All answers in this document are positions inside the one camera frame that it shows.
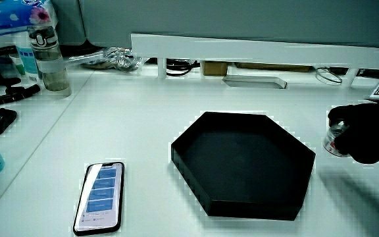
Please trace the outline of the person's right hand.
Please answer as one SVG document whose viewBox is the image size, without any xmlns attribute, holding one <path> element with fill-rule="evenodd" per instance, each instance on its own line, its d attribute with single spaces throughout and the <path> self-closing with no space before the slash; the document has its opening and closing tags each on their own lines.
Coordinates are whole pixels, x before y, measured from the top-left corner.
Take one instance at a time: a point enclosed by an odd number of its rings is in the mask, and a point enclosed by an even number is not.
<svg viewBox="0 0 379 237">
<path fill-rule="evenodd" d="M 334 107 L 328 119 L 328 151 L 364 164 L 379 161 L 379 83 L 363 103 Z"/>
</svg>

